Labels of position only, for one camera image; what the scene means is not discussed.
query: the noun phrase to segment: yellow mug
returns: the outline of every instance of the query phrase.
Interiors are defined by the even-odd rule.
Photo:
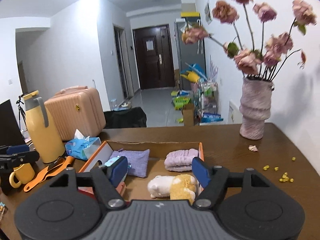
[[[19,180],[18,183],[14,182],[14,176]],[[18,188],[21,184],[27,184],[33,180],[35,176],[35,171],[33,170],[30,163],[25,163],[19,167],[13,168],[13,172],[10,174],[9,182],[10,185],[14,188]]]

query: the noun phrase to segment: purple pouch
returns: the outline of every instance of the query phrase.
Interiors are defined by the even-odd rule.
[[[145,178],[147,176],[147,166],[150,150],[143,152],[139,151],[114,151],[110,157],[124,156],[128,159],[128,164],[131,168],[128,170],[128,175]]]

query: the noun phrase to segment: hallway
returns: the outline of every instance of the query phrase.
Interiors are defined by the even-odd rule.
[[[146,113],[147,127],[183,126],[176,123],[182,113],[174,109],[172,91],[173,88],[140,90],[131,98],[132,107],[140,106]]]

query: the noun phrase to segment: wall outlet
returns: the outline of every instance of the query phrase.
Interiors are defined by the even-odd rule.
[[[242,114],[239,108],[231,101],[229,101],[229,117],[228,124],[242,123]]]

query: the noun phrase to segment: vase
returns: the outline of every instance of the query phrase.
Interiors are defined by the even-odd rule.
[[[264,121],[270,118],[272,85],[270,81],[243,78],[240,112],[240,135],[251,140],[263,136]]]

